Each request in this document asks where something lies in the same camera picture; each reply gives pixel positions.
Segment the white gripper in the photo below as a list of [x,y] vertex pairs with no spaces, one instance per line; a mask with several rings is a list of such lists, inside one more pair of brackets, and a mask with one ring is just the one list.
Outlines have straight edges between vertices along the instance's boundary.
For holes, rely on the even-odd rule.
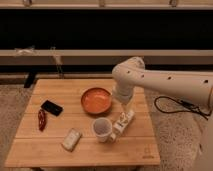
[[[135,115],[135,112],[133,110],[130,110],[128,113],[122,113],[119,117],[119,123],[116,122],[113,125],[114,131],[116,134],[121,135],[124,131],[124,129],[130,124],[130,122],[133,120]],[[115,133],[111,133],[109,136],[108,141],[109,142],[115,142],[117,135]]]

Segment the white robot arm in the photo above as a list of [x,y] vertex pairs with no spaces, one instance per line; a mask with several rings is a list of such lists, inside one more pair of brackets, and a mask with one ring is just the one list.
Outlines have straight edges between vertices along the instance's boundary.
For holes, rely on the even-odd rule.
[[112,94],[128,104],[135,87],[169,95],[211,110],[190,171],[213,171],[213,73],[148,70],[141,57],[132,57],[112,69]]

